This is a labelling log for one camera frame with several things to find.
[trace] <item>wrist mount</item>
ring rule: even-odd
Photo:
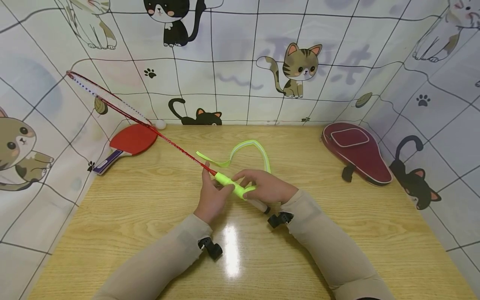
[[[223,253],[222,247],[220,247],[219,244],[214,244],[210,237],[206,237],[206,238],[203,238],[203,239],[199,240],[198,241],[198,248],[200,248],[200,250],[202,250],[202,251],[205,250],[205,248],[206,248],[207,252],[208,252],[208,255],[213,260],[216,260],[217,258],[219,258]]]
[[[293,214],[287,212],[280,212],[277,215],[272,215],[268,218],[268,223],[272,228],[276,228],[280,224],[288,225],[293,219]]]

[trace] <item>beige sleeve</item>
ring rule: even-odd
[[[361,249],[307,192],[299,190],[281,211],[294,215],[288,229],[310,252],[336,300],[394,299]]]
[[[198,241],[211,228],[189,215],[168,234],[127,260],[94,295],[93,300],[154,300],[165,286],[195,262]]]

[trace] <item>wooden table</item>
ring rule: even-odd
[[[343,164],[319,142],[321,130],[169,125],[163,133],[190,153],[220,161],[239,142],[259,141],[272,173],[310,192],[365,251],[397,299],[475,299],[398,182],[374,187],[357,175],[344,182]],[[247,147],[222,172],[262,167],[259,152]],[[144,154],[118,161],[92,184],[30,299],[91,298],[125,260],[194,211],[200,173],[161,139]],[[232,196],[212,228],[223,257],[213,262],[204,253],[161,298],[330,299],[308,252],[284,226],[272,230],[248,203]]]

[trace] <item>paddle handle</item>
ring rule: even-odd
[[[104,161],[93,169],[98,175],[103,175],[105,171],[123,154],[123,151],[115,149]]]
[[[223,175],[222,173],[217,172],[216,175],[214,176],[215,179],[220,182],[221,185],[227,186],[229,184],[233,184],[235,186],[235,189],[233,190],[233,193],[237,195],[240,199],[246,200],[248,203],[251,205],[255,206],[258,210],[260,210],[264,214],[268,214],[270,212],[270,207],[267,206],[265,203],[259,200],[247,200],[243,198],[243,194],[249,191],[253,191],[256,189],[255,186],[251,186],[248,188],[243,188],[241,187],[238,183],[234,182],[227,176]]]

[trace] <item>table tennis ball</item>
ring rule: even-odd
[[[162,130],[162,129],[165,129],[167,126],[167,124],[165,123],[165,121],[163,120],[157,120],[155,122],[155,127],[157,127],[158,130]]]

